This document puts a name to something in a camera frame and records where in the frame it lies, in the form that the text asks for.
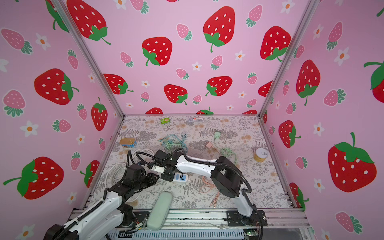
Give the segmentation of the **pink charger plug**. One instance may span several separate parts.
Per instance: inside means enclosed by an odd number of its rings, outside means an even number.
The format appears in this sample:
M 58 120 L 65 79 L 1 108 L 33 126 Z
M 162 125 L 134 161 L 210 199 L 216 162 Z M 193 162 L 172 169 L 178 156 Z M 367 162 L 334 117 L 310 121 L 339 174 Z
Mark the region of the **pink charger plug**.
M 206 143 L 206 148 L 207 149 L 212 149 L 214 145 L 211 142 Z

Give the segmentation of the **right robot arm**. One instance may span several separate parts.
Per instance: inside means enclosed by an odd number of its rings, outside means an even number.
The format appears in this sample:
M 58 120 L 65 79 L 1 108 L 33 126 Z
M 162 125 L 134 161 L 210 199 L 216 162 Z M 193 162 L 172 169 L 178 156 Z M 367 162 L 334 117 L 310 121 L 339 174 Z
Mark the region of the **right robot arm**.
M 186 154 L 183 148 L 167 154 L 158 150 L 155 155 L 136 152 L 135 156 L 144 165 L 160 173 L 160 179 L 173 182 L 176 174 L 181 177 L 187 173 L 198 174 L 211 179 L 218 191 L 234 201 L 240 217 L 234 222 L 244 226 L 264 227 L 263 215 L 256 205 L 251 203 L 248 194 L 252 192 L 250 183 L 243 173 L 226 157 L 216 160 L 193 158 Z

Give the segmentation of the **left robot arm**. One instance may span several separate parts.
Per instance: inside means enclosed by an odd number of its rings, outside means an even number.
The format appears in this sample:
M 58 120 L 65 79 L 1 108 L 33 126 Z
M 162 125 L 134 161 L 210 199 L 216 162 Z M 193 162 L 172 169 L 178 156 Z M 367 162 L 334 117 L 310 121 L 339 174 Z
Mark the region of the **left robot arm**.
M 73 220 L 64 225 L 53 225 L 45 233 L 45 240 L 100 240 L 115 227 L 129 225 L 134 219 L 133 208 L 125 202 L 149 187 L 160 177 L 146 173 L 142 165 L 134 163 L 128 151 L 126 170 L 121 180 L 104 190 L 103 197 Z

